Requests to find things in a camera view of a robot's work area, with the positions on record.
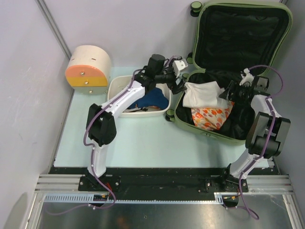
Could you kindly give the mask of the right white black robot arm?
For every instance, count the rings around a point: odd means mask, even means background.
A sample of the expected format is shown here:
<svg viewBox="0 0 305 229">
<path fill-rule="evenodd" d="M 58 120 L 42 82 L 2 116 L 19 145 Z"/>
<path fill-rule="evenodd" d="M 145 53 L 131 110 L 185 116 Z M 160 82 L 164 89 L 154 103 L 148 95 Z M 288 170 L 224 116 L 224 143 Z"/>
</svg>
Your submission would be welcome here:
<svg viewBox="0 0 305 229">
<path fill-rule="evenodd" d="M 268 78 L 256 76 L 244 83 L 231 81 L 220 94 L 220 98 L 235 105 L 250 106 L 256 115 L 245 140 L 246 150 L 220 177 L 224 191 L 238 188 L 255 165 L 282 152 L 291 121 L 276 111 L 272 96 L 266 93 L 268 85 Z"/>
</svg>

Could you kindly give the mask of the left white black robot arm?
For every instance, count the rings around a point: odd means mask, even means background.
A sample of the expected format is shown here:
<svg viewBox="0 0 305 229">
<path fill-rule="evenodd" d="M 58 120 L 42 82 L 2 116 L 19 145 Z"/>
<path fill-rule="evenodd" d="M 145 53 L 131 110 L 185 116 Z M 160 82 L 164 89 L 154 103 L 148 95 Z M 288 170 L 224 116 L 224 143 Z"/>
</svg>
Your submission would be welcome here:
<svg viewBox="0 0 305 229">
<path fill-rule="evenodd" d="M 147 65 L 133 71 L 130 82 L 121 92 L 101 105 L 90 106 L 83 137 L 83 144 L 92 147 L 90 165 L 87 167 L 92 175 L 88 183 L 90 187 L 99 191 L 105 186 L 102 175 L 106 172 L 108 146 L 117 134 L 117 118 L 157 84 L 166 84 L 173 94 L 185 90 L 181 73 L 187 67 L 187 61 L 181 56 L 166 59 L 160 54 L 153 54 Z"/>
</svg>

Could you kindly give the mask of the black white striped garment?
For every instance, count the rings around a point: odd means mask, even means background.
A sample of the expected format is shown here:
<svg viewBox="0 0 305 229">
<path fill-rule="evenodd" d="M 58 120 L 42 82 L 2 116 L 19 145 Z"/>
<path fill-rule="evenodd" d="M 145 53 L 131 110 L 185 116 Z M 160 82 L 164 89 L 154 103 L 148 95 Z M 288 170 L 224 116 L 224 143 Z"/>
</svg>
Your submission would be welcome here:
<svg viewBox="0 0 305 229">
<path fill-rule="evenodd" d="M 136 108 L 131 108 L 131 109 L 126 109 L 125 112 L 126 113 L 132 113 L 132 112 L 153 112 L 153 111 L 158 111 L 159 108 L 155 107 L 155 106 L 148 106 L 148 107 L 136 107 Z"/>
</svg>

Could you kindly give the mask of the white orange patterned cloth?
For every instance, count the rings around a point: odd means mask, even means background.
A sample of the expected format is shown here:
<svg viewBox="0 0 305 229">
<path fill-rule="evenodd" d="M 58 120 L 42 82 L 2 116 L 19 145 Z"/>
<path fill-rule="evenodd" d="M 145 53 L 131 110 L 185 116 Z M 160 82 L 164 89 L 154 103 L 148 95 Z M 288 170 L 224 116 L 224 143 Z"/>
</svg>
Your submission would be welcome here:
<svg viewBox="0 0 305 229">
<path fill-rule="evenodd" d="M 224 108 L 195 108 L 191 109 L 193 123 L 204 130 L 219 130 L 229 117 L 234 102 L 228 101 Z"/>
</svg>

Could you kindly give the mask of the green hard-shell suitcase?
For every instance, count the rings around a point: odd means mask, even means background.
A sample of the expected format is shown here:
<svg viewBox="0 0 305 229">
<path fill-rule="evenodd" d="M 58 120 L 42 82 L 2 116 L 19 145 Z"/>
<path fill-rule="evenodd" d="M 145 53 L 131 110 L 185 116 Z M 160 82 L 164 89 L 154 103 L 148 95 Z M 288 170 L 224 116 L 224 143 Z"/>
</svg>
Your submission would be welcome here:
<svg viewBox="0 0 305 229">
<path fill-rule="evenodd" d="M 189 53 L 195 70 L 187 75 L 190 83 L 217 82 L 226 88 L 231 81 L 241 81 L 241 71 L 251 68 L 253 75 L 266 76 L 289 33 L 293 15 L 283 3 L 255 0 L 210 0 L 199 10 L 193 51 Z M 174 109 L 165 118 L 179 128 L 234 145 L 245 142 L 255 120 L 250 105 L 235 104 L 219 130 L 195 126 L 191 109 L 183 107 L 180 95 Z"/>
</svg>

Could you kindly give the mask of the navy blue garment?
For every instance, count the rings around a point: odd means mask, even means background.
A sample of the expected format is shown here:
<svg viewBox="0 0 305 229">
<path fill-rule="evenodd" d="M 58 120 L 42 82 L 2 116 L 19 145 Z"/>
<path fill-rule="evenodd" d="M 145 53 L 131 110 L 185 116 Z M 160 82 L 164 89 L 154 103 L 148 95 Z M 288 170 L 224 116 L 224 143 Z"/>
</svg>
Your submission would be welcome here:
<svg viewBox="0 0 305 229">
<path fill-rule="evenodd" d="M 154 88 L 144 97 L 138 99 L 135 104 L 139 108 L 154 106 L 164 110 L 169 105 L 169 100 L 164 96 L 160 88 Z"/>
</svg>

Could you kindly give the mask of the plain white garment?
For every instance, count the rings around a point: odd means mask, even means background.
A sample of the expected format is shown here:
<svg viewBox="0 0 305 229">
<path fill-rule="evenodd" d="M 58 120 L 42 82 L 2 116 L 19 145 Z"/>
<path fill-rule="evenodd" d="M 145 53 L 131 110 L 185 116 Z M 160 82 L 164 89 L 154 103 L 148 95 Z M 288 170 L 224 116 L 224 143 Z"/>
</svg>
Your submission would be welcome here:
<svg viewBox="0 0 305 229">
<path fill-rule="evenodd" d="M 187 108 L 226 108 L 227 101 L 219 97 L 224 92 L 216 81 L 208 83 L 186 82 L 183 107 Z"/>
</svg>

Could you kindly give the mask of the white rectangular plastic basin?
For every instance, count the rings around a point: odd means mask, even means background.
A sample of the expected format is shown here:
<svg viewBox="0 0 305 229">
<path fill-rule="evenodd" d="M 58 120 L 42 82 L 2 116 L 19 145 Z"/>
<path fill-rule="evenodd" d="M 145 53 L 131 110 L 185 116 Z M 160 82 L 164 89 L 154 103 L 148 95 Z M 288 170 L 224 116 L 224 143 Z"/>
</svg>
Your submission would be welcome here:
<svg viewBox="0 0 305 229">
<path fill-rule="evenodd" d="M 132 76 L 126 75 L 126 76 L 118 76 L 114 78 L 109 85 L 108 94 L 107 94 L 107 100 L 111 100 L 116 94 L 120 93 L 125 89 L 127 85 L 130 84 Z M 158 116 L 163 115 L 169 108 L 172 102 L 172 92 L 167 87 L 166 84 L 157 84 L 156 88 L 159 88 L 164 97 L 168 99 L 168 105 L 165 109 L 159 109 L 156 107 L 147 107 L 147 111 L 144 110 L 134 110 L 132 112 L 124 111 L 120 114 L 119 117 L 122 118 L 140 118 L 140 117 L 152 117 L 152 116 Z"/>
</svg>

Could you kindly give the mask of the cream drawer box orange fronts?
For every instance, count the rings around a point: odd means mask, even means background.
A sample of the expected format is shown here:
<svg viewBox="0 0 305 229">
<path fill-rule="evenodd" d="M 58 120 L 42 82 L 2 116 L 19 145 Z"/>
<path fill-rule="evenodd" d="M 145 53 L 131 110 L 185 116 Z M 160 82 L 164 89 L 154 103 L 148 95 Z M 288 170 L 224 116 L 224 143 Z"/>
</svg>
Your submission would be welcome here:
<svg viewBox="0 0 305 229">
<path fill-rule="evenodd" d="M 108 89 L 111 66 L 111 59 L 104 49 L 81 45 L 72 53 L 65 78 L 79 93 L 103 94 Z"/>
</svg>

